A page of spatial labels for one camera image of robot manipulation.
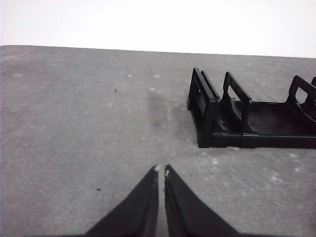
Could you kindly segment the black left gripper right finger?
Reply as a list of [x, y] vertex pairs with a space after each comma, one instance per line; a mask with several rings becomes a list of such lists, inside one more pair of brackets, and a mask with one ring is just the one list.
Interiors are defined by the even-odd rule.
[[238, 235], [204, 204], [171, 165], [165, 166], [165, 211], [170, 235]]

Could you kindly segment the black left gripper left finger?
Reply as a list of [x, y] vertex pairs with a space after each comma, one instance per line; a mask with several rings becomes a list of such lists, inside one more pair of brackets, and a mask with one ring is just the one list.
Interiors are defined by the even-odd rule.
[[158, 169], [146, 173], [130, 194], [87, 235], [155, 235], [158, 221]]

